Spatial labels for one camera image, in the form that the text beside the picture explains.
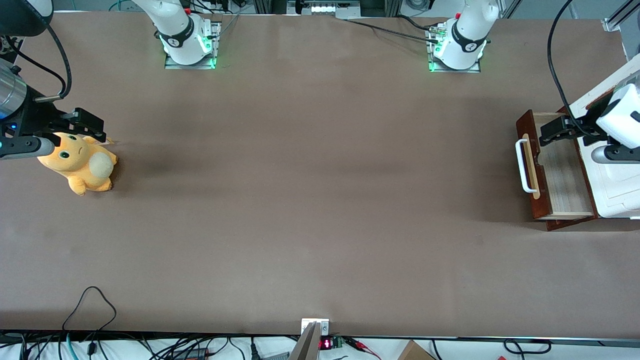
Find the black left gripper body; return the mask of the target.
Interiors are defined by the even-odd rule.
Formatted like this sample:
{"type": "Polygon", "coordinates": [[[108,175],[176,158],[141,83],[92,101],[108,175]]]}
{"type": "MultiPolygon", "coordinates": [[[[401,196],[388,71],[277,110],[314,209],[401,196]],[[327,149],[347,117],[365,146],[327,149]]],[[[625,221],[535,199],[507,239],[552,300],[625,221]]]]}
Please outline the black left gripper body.
{"type": "Polygon", "coordinates": [[[574,139],[585,137],[586,139],[583,140],[583,145],[585,146],[590,146],[595,142],[610,141],[608,133],[597,125],[596,121],[605,112],[605,109],[610,104],[612,97],[613,92],[607,92],[605,95],[602,95],[592,101],[592,103],[586,107],[587,112],[583,116],[578,117],[578,114],[575,111],[571,109],[567,110],[567,114],[571,114],[582,129],[578,129],[578,126],[575,125],[575,133],[570,134],[568,139],[573,141],[574,139]]]}

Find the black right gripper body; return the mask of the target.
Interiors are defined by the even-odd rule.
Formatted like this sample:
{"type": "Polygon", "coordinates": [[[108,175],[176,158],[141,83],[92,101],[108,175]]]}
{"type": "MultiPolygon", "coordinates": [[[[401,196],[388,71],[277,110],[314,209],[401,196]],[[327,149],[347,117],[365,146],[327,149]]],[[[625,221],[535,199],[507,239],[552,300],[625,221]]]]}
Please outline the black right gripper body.
{"type": "Polygon", "coordinates": [[[29,85],[2,85],[1,100],[1,139],[18,137],[39,137],[51,142],[59,142],[52,128],[62,114],[51,102],[35,101],[42,94],[29,85]]]}

